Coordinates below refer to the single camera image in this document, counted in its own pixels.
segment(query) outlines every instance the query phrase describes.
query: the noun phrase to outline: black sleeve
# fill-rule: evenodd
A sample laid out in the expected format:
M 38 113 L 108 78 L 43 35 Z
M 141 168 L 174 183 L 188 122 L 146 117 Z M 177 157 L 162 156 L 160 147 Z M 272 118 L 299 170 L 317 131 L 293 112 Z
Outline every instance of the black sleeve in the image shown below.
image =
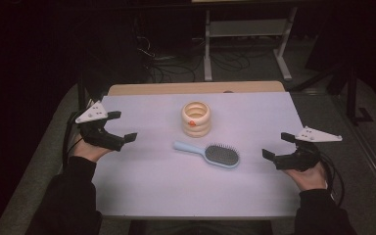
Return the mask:
M 98 234 L 102 216 L 91 182 L 95 168 L 85 158 L 70 157 L 66 171 L 48 185 L 26 234 Z
M 296 235 L 353 235 L 345 210 L 338 208 L 326 189 L 303 191 L 295 218 Z

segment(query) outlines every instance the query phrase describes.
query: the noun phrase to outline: brush bristles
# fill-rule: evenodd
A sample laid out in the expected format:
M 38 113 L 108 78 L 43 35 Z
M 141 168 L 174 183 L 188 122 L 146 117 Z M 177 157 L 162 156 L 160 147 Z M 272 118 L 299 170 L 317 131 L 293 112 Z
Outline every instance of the brush bristles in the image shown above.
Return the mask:
M 211 162 L 228 166 L 239 162 L 237 150 L 222 144 L 210 144 L 206 149 L 206 158 Z

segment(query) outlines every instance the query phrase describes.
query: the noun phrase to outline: gray mat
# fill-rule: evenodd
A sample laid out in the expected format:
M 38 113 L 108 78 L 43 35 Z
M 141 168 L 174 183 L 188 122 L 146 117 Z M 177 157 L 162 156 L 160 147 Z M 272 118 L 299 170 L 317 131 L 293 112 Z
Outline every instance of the gray mat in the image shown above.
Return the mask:
M 359 235 L 376 234 L 376 178 L 352 132 L 326 95 L 293 95 L 303 125 L 342 135 L 342 142 L 318 144 L 333 159 L 346 186 L 343 208 Z
M 63 98 L 44 133 L 11 201 L 0 219 L 0 234 L 25 234 L 51 178 L 62 164 L 67 120 L 77 110 L 76 87 Z

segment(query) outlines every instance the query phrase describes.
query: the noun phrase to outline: white tabletop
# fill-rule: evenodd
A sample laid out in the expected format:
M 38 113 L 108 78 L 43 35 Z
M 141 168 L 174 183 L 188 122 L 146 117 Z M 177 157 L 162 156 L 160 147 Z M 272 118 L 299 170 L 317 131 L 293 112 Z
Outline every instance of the white tabletop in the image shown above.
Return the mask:
M 191 138 L 181 129 L 180 111 L 191 101 L 211 108 L 211 132 Z M 280 139 L 281 132 L 298 133 L 303 126 L 287 92 L 166 94 L 107 96 L 112 134 L 137 132 L 98 162 L 93 182 L 97 210 L 103 215 L 129 218 L 267 219 L 294 216 L 299 189 L 261 149 L 291 154 L 295 146 Z M 240 153 L 236 168 L 225 169 L 199 155 L 172 149 L 178 140 L 198 147 L 210 143 L 233 146 Z

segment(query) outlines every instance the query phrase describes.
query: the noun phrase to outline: hand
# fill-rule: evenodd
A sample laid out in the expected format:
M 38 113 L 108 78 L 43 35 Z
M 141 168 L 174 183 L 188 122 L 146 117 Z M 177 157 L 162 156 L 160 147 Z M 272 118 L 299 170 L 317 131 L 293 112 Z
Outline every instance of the hand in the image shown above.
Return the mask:
M 74 147 L 72 154 L 77 157 L 85 158 L 91 162 L 97 163 L 100 158 L 105 156 L 106 154 L 110 153 L 112 150 L 105 149 L 99 146 L 94 146 L 91 144 L 86 143 L 82 138 L 81 135 L 78 134 L 75 137 L 75 141 L 78 141 Z
M 297 171 L 295 169 L 283 170 L 298 185 L 301 191 L 310 189 L 326 189 L 325 169 L 321 163 L 317 163 L 315 167 L 306 171 Z

